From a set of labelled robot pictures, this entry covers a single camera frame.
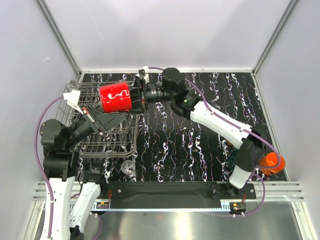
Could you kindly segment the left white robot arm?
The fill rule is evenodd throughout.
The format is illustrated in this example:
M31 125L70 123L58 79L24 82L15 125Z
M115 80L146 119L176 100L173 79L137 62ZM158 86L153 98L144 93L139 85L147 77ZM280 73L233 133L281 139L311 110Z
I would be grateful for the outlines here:
M39 128L44 160L40 169L46 184L42 240L83 240L84 228L96 199L107 195L99 177L86 180L73 208L72 188L76 181L80 153L75 146L91 134L104 135L128 118L128 114L104 113L83 107L70 126L49 119Z

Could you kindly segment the small clear plastic cup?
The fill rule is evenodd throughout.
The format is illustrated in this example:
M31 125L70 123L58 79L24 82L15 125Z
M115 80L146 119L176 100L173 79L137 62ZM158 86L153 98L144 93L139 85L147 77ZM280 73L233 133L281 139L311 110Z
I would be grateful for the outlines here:
M121 164L121 171L128 176L133 176L136 172L136 165L132 160L125 160Z

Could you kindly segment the red plastic cup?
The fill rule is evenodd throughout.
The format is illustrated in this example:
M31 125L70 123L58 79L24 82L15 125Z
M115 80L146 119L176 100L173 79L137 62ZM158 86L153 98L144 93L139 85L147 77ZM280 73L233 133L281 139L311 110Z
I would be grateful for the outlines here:
M104 113L129 111L132 108L130 90L126 82L104 85L98 91Z

